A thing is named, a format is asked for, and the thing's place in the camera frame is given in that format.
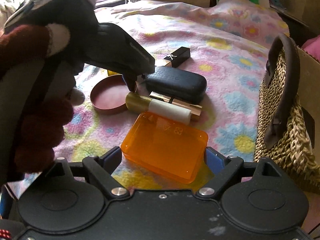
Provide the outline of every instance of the silver bolt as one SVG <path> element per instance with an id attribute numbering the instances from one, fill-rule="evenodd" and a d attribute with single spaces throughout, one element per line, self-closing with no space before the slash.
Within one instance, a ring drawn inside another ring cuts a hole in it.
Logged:
<path id="1" fill-rule="evenodd" d="M 111 193 L 115 196 L 123 196 L 127 194 L 127 190 L 124 187 L 115 187 L 111 190 Z"/>
<path id="2" fill-rule="evenodd" d="M 202 196 L 210 196 L 214 194 L 214 189 L 210 187 L 203 187 L 199 189 L 199 194 Z"/>
<path id="3" fill-rule="evenodd" d="M 167 198 L 168 196 L 166 195 L 166 194 L 160 194 L 159 195 L 159 198 L 161 198 L 161 199 L 165 199 L 165 198 Z"/>

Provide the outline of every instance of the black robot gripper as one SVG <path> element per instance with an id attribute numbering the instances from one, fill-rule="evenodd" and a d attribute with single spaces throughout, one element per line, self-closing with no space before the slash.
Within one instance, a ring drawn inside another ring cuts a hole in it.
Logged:
<path id="1" fill-rule="evenodd" d="M 81 163 L 57 160 L 19 199 L 26 227 L 15 239 L 311 239 L 300 228 L 308 200 L 272 160 L 216 156 L 225 168 L 196 193 L 137 189 L 131 195 L 111 177 L 122 160 L 119 147 Z"/>

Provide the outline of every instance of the brown circular lid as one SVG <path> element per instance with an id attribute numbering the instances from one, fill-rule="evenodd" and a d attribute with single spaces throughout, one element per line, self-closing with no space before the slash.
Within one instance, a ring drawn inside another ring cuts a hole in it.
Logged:
<path id="1" fill-rule="evenodd" d="M 113 75 L 95 85 L 90 100 L 97 112 L 118 114 L 127 109 L 125 98 L 129 92 L 122 75 Z"/>

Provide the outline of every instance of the black circular cover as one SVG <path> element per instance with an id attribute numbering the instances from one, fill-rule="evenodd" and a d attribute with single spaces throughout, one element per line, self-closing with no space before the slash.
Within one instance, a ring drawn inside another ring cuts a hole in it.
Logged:
<path id="1" fill-rule="evenodd" d="M 308 200 L 290 180 L 260 177 L 225 191 L 221 206 L 237 225 L 253 232 L 279 232 L 301 226 Z"/>
<path id="2" fill-rule="evenodd" d="M 94 186 L 61 177 L 46 179 L 31 187 L 19 200 L 19 213 L 30 226 L 45 231 L 69 231 L 94 219 L 104 206 L 102 193 Z"/>

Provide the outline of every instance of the orange plastic box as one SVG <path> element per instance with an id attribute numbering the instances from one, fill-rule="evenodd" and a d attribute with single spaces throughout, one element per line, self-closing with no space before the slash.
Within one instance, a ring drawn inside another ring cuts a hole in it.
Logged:
<path id="1" fill-rule="evenodd" d="M 153 113 L 142 113 L 124 139 L 124 156 L 181 183 L 191 183 L 202 163 L 208 135 Z"/>

